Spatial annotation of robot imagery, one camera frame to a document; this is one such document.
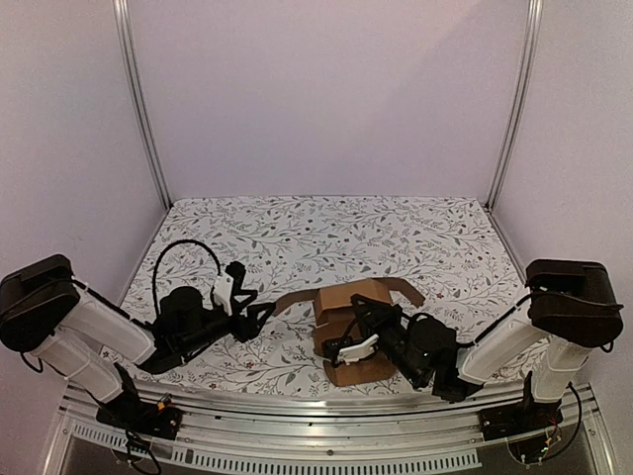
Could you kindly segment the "brown cardboard box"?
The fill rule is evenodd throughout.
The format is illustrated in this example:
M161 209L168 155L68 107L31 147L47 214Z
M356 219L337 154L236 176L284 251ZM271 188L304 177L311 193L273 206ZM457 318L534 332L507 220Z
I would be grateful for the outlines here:
M323 357L321 345L331 338L351 337L355 342L364 340L352 310L352 295L360 294L394 305L394 292L401 294L416 308L424 304L425 298L408 281L398 277L380 277L288 293L276 301L274 314L278 316L302 302L312 303L315 314L314 354L323 359L327 379L339 388L376 383L388 380L397 373L396 366L379 349L367 360L333 367Z

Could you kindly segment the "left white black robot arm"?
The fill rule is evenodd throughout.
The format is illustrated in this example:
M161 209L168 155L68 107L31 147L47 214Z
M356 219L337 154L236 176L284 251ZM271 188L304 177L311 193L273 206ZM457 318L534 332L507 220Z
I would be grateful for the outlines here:
M127 372L104 359L98 348L121 355L141 371L158 375L196 358L227 335L240 342L256 338L275 313L242 289L244 268L231 263L212 289L212 305L181 286L162 298L151 322L133 318L79 281L71 263L54 254L14 271L1 281L1 342L51 366L83 386L126 429L147 419L143 402L131 395Z

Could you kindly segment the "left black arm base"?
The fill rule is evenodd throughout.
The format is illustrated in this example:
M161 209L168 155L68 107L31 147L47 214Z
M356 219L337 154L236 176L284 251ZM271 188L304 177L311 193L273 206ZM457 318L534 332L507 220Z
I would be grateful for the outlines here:
M144 401L127 370L119 363L114 367L122 379L123 393L109 403L99 403L96 420L130 432L174 440L183 411L173 405L172 396L164 394L157 402Z

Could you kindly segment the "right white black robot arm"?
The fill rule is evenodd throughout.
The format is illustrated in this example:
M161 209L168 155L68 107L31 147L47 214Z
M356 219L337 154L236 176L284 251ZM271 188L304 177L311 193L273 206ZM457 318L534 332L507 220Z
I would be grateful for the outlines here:
M594 261L537 259L526 268L514 303L469 342L456 330L419 312L355 294L351 298L361 332L375 340L414 389L461 402L479 392L493 374L532 344L545 339L544 362L526 378L528 394L511 411L518 430L546 420L574 375L596 348L611 345L624 324L606 267Z

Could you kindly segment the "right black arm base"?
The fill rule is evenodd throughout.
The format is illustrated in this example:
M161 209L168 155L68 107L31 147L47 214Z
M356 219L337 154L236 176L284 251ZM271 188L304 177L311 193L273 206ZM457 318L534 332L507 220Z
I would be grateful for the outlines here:
M563 421L561 399L553 403L535 401L531 389L532 375L530 371L524 380L520 401L478 411L485 441L528 433Z

